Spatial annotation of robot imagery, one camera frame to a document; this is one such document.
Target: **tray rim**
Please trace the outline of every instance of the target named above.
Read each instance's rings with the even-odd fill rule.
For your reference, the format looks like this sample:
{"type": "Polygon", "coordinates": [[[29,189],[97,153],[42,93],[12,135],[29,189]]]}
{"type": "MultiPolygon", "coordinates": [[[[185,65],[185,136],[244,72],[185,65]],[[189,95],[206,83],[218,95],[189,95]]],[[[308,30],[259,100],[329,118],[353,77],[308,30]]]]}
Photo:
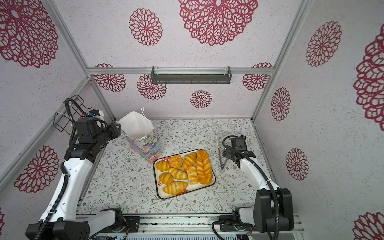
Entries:
{"type": "MultiPolygon", "coordinates": [[[[196,151],[196,150],[204,150],[204,149],[197,148],[197,149],[190,150],[190,151],[187,151],[187,152],[193,152],[193,151],[196,151]]],[[[170,155],[170,156],[167,156],[167,157],[173,157],[173,156],[180,155],[180,154],[184,154],[184,153],[187,153],[187,152],[180,152],[180,153],[178,153],[178,154],[170,155]]],[[[183,194],[174,195],[174,196],[171,196],[171,197],[168,197],[168,198],[162,198],[162,197],[160,197],[160,195],[159,195],[159,189],[157,188],[157,179],[156,179],[155,163],[157,162],[157,160],[159,160],[159,159],[163,159],[163,158],[167,158],[167,157],[160,157],[160,158],[156,159],[156,160],[153,162],[153,164],[152,164],[152,167],[153,167],[153,176],[155,177],[156,194],[157,194],[157,197],[158,197],[158,198],[160,198],[160,199],[162,199],[162,200],[167,200],[167,199],[170,199],[170,198],[173,198],[173,197],[178,197],[178,196],[181,196],[181,195],[190,193],[190,192],[194,192],[194,191],[196,191],[196,190],[200,190],[200,189],[204,189],[204,188],[206,188],[206,187],[210,187],[210,186],[212,186],[212,185],[214,185],[214,184],[216,183],[216,176],[215,176],[215,173],[214,173],[214,171],[213,171],[213,169],[212,169],[212,170],[211,170],[211,171],[212,171],[212,174],[213,174],[213,176],[215,177],[215,180],[214,180],[214,182],[213,182],[212,184],[207,185],[207,186],[202,187],[202,188],[199,188],[199,189],[195,189],[195,190],[192,190],[192,191],[183,193],[183,194]]]]}

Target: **orange pastry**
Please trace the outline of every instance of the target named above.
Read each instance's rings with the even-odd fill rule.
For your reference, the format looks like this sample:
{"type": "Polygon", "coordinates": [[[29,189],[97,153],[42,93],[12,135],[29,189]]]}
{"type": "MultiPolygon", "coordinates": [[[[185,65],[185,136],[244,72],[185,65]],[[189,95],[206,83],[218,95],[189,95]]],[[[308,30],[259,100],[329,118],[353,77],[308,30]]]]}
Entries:
{"type": "Polygon", "coordinates": [[[212,182],[212,166],[209,155],[205,150],[197,152],[196,170],[201,184],[210,184],[212,182]]]}
{"type": "Polygon", "coordinates": [[[165,188],[163,188],[163,192],[172,194],[172,195],[177,195],[184,191],[188,186],[187,182],[172,182],[165,188]]]}
{"type": "Polygon", "coordinates": [[[173,168],[171,167],[170,169],[168,169],[168,172],[172,175],[172,177],[174,177],[175,179],[188,179],[188,175],[183,172],[183,171],[180,171],[176,168],[173,168]]]}
{"type": "Polygon", "coordinates": [[[199,182],[197,178],[197,171],[195,166],[187,167],[188,182],[189,184],[196,184],[199,182]]]}
{"type": "Polygon", "coordinates": [[[183,162],[183,166],[181,166],[181,170],[185,171],[187,170],[187,167],[194,165],[195,163],[196,163],[196,153],[188,154],[184,157],[184,162],[183,162]]]}
{"type": "Polygon", "coordinates": [[[158,163],[156,163],[156,168],[160,172],[165,172],[166,170],[168,170],[168,168],[170,168],[170,165],[168,162],[161,160],[158,163]]]}
{"type": "Polygon", "coordinates": [[[171,167],[179,168],[183,165],[183,158],[180,155],[173,156],[169,159],[169,164],[171,167]]]}
{"type": "Polygon", "coordinates": [[[169,185],[173,182],[173,177],[169,172],[165,172],[159,176],[159,181],[165,185],[169,185]]]}

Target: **braided bread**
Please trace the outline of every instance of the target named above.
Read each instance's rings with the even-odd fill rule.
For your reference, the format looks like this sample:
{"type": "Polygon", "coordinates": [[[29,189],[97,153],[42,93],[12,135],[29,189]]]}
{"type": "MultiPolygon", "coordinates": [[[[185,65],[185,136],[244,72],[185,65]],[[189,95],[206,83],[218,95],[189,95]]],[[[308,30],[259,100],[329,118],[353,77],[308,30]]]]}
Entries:
{"type": "Polygon", "coordinates": [[[195,165],[196,163],[196,152],[193,152],[194,154],[188,154],[184,157],[183,166],[181,166],[181,170],[185,171],[187,170],[187,167],[191,165],[195,165]]]}
{"type": "Polygon", "coordinates": [[[196,170],[201,184],[210,184],[212,182],[212,166],[209,155],[205,150],[197,152],[196,170]]]}

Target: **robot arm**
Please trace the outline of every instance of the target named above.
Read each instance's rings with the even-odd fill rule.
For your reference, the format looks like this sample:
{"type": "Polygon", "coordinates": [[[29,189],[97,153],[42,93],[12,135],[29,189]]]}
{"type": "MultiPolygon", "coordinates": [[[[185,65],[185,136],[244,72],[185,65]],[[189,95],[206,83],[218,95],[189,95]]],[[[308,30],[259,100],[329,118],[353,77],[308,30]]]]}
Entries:
{"type": "Polygon", "coordinates": [[[60,165],[63,173],[48,207],[39,222],[28,225],[25,232],[30,240],[87,240],[106,227],[113,230],[123,227],[120,209],[107,209],[85,222],[75,221],[77,203],[96,156],[109,140],[120,136],[121,127],[115,123],[107,124],[101,111],[92,110],[86,114],[72,99],[67,99],[65,103],[74,128],[72,141],[65,154],[65,162],[60,165]],[[75,122],[67,108],[69,101],[89,117],[75,122]]]}
{"type": "Polygon", "coordinates": [[[288,189],[282,189],[269,179],[260,168],[253,152],[247,151],[246,137],[241,135],[224,138],[225,147],[222,156],[231,159],[248,176],[256,190],[253,207],[236,208],[233,220],[237,223],[248,223],[259,232],[274,232],[293,230],[292,195],[288,189]],[[225,140],[231,138],[232,146],[225,145],[225,140]]]}

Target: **gift bag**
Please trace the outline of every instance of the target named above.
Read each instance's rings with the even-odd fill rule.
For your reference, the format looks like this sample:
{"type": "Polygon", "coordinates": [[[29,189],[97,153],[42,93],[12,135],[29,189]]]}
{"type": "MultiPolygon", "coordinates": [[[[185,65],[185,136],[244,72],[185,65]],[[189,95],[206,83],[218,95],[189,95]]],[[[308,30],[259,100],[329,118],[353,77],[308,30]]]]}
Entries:
{"type": "Polygon", "coordinates": [[[119,120],[121,130],[127,136],[132,149],[140,154],[151,164],[161,157],[160,143],[153,128],[152,122],[144,115],[144,108],[141,107],[141,114],[130,112],[119,120]]]}

